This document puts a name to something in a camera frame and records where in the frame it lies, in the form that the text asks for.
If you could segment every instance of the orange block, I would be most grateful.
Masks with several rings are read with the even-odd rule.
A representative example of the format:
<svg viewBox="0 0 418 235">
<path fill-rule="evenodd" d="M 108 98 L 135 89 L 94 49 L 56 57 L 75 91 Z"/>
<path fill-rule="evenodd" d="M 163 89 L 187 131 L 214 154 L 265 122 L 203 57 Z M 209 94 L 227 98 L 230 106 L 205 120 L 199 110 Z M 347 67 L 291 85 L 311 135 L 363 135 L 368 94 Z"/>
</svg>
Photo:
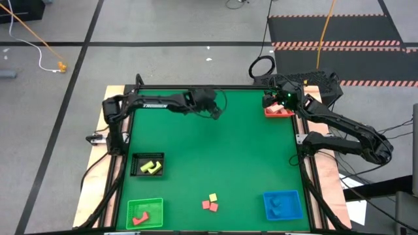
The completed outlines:
<svg viewBox="0 0 418 235">
<path fill-rule="evenodd" d="M 203 207 L 203 209 L 209 209 L 210 202 L 208 200 L 203 201 L 202 202 L 202 207 Z"/>
<path fill-rule="evenodd" d="M 210 204 L 209 210 L 211 210 L 213 212 L 217 212 L 217 207 L 218 207 L 218 205 L 213 202 L 213 203 Z"/>
</svg>

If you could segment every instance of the concrete floor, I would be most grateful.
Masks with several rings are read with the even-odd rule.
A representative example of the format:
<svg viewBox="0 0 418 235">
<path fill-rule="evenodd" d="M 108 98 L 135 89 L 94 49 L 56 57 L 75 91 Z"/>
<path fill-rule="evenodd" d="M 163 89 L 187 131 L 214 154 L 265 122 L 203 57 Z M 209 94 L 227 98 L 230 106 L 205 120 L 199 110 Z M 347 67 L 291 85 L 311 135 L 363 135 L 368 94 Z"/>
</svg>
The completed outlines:
<svg viewBox="0 0 418 235">
<path fill-rule="evenodd" d="M 44 19 L 29 22 L 47 41 L 82 42 L 98 0 L 54 0 Z M 224 0 L 104 0 L 92 40 L 94 42 L 261 41 L 268 10 L 267 0 L 249 0 L 239 10 L 226 9 Z M 418 2 L 385 0 L 402 39 L 418 42 L 415 12 Z M 279 0 L 271 14 L 326 14 L 331 0 Z M 335 14 L 382 13 L 378 1 L 337 1 Z M 0 25 L 0 42 L 12 41 L 8 25 Z M 14 35 L 35 40 L 16 24 Z M 15 80 L 0 80 L 0 230 L 14 234 L 35 174 L 45 152 L 58 110 L 80 52 L 79 47 L 57 47 L 67 58 L 66 74 L 44 72 L 37 67 L 32 47 L 0 46 L 0 69 L 16 69 Z M 52 158 L 33 212 L 28 232 L 67 230 L 72 226 L 79 185 L 91 147 L 84 140 L 97 124 L 107 85 L 132 84 L 141 73 L 147 84 L 251 84 L 249 64 L 260 48 L 252 46 L 89 47 Z M 263 54 L 269 54 L 266 47 Z M 45 48 L 42 64 L 56 66 Z M 256 70 L 265 71 L 261 64 Z M 384 129 L 411 118 L 418 92 L 408 87 L 344 87 L 334 111 Z M 388 133 L 396 136 L 405 127 Z M 411 136 L 392 141 L 393 161 L 365 174 L 371 181 L 411 174 Z M 357 171 L 373 167 L 360 157 L 345 160 Z M 367 224 L 359 230 L 371 231 Z"/>
</svg>

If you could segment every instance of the blue tray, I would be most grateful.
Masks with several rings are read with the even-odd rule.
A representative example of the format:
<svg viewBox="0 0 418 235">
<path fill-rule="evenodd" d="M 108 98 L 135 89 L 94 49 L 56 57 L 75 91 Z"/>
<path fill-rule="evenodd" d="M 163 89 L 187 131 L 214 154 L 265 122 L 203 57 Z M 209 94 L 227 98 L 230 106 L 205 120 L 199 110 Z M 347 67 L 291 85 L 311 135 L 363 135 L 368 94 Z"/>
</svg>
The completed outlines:
<svg viewBox="0 0 418 235">
<path fill-rule="evenodd" d="M 263 194 L 269 221 L 302 219 L 298 191 L 272 191 Z"/>
</svg>

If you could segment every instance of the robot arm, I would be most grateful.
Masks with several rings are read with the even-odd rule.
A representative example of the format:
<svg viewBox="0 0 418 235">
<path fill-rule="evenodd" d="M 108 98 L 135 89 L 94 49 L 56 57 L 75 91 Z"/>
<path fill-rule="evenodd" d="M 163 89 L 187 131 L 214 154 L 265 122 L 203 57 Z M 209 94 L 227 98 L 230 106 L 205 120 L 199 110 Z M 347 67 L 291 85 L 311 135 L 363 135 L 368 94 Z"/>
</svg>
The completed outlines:
<svg viewBox="0 0 418 235">
<path fill-rule="evenodd" d="M 125 153 L 125 142 L 121 133 L 123 120 L 138 108 L 163 108 L 171 112 L 188 114 L 208 111 L 217 120 L 222 110 L 217 107 L 213 89 L 191 89 L 181 94 L 169 96 L 146 96 L 134 93 L 116 95 L 103 101 L 104 120 L 109 126 L 106 138 L 109 154 Z"/>
<path fill-rule="evenodd" d="M 357 142 L 340 137 L 325 137 L 322 134 L 310 132 L 302 142 L 302 154 L 313 155 L 320 149 L 331 149 L 343 154 L 360 155 L 364 160 L 378 165 L 384 165 L 391 160 L 393 146 L 385 136 L 371 126 L 331 112 L 327 106 L 311 95 L 304 95 L 302 85 L 284 80 L 275 83 L 271 90 L 274 90 L 276 94 L 267 93 L 263 97 L 263 107 L 266 108 L 277 102 L 294 111 L 301 118 L 314 123 L 325 123 L 359 140 Z"/>
</svg>

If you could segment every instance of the wooden table edge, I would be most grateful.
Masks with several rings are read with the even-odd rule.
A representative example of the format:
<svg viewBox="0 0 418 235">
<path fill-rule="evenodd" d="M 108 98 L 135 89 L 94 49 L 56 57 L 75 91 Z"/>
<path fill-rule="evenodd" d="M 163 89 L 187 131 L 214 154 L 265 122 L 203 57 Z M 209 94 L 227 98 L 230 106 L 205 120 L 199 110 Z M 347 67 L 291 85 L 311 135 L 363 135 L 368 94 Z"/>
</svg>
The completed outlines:
<svg viewBox="0 0 418 235">
<path fill-rule="evenodd" d="M 123 94 L 125 86 L 107 86 L 106 93 L 104 98 L 108 98 L 114 95 Z M 321 96 L 319 94 L 319 89 L 317 86 L 308 86 L 305 87 L 305 93 L 309 93 L 317 100 L 321 101 Z M 125 120 L 123 124 L 123 128 L 127 129 L 127 122 Z M 303 133 L 302 121 L 298 118 L 298 129 L 299 133 Z M 99 121 L 97 124 L 97 130 L 103 129 L 106 127 L 106 123 L 103 119 L 103 111 L 100 111 Z M 328 126 L 322 123 L 312 123 L 308 122 L 308 128 L 310 131 L 317 131 L 321 134 L 328 134 L 329 129 Z M 333 151 L 325 152 L 334 155 Z M 106 153 L 106 145 L 99 144 L 98 146 L 93 146 L 91 148 L 91 153 L 89 156 L 88 166 L 92 165 L 99 157 Z M 119 165 L 120 165 L 120 157 L 117 159 L 115 164 L 116 168 L 114 171 L 114 177 L 116 177 Z M 305 159 L 305 163 L 307 166 L 308 175 L 312 178 L 312 172 L 310 170 L 310 163 Z M 322 153 L 318 153 L 315 155 L 315 163 L 317 165 L 317 172 L 319 176 L 319 183 L 321 185 L 321 190 L 323 193 L 323 198 L 333 210 L 333 212 L 340 218 L 341 222 L 346 226 L 351 228 L 351 221 L 348 216 L 348 210 L 346 206 L 346 200 L 344 198 L 344 194 L 342 191 L 342 186 L 340 183 L 340 177 L 338 173 L 338 167 L 336 162 L 332 160 L 330 157 L 325 156 Z M 105 191 L 105 184 L 106 178 L 108 174 L 108 169 L 110 165 L 110 156 L 108 155 L 105 157 L 91 172 L 86 176 L 84 186 L 82 192 L 80 194 L 80 199 L 78 201 L 76 215 L 74 217 L 73 226 L 81 225 L 92 213 L 92 211 L 96 208 L 102 197 L 104 196 Z M 319 214 L 318 204 L 315 198 L 311 196 L 311 204 L 313 209 L 313 217 L 315 221 L 316 228 L 322 228 L 321 225 L 321 217 Z M 106 218 L 104 220 L 104 225 L 109 227 L 111 224 L 111 218 L 113 213 L 113 207 L 115 201 L 115 195 L 113 195 L 112 199 L 110 200 L 107 210 L 106 210 Z M 331 223 L 328 221 L 329 228 L 333 228 Z"/>
</svg>

